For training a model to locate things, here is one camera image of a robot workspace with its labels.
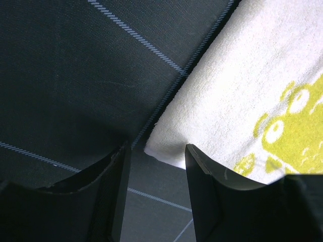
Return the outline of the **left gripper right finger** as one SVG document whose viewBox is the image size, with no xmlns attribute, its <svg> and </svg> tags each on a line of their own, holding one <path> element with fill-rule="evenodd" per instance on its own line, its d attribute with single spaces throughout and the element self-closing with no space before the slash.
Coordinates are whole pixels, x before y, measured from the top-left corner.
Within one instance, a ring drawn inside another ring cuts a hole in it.
<svg viewBox="0 0 323 242">
<path fill-rule="evenodd" d="M 265 185 L 185 148 L 197 241 L 322 241 L 322 176 L 286 175 Z"/>
</svg>

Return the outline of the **colourful patterned cloth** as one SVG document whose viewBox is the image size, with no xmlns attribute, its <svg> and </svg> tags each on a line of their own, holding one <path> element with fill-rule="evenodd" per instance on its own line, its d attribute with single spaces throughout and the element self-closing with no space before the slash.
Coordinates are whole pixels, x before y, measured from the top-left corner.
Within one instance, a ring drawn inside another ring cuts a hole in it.
<svg viewBox="0 0 323 242">
<path fill-rule="evenodd" d="M 184 169 L 187 144 L 264 184 L 322 173 L 321 0 L 239 3 L 144 151 Z"/>
</svg>

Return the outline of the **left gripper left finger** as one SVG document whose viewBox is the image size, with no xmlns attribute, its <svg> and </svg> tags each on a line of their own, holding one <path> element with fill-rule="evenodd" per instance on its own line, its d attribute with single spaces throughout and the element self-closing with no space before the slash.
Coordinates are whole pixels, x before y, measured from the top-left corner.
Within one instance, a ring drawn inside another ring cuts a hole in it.
<svg viewBox="0 0 323 242">
<path fill-rule="evenodd" d="M 130 159 L 124 143 L 50 187 L 1 181 L 1 241 L 119 241 Z"/>
</svg>

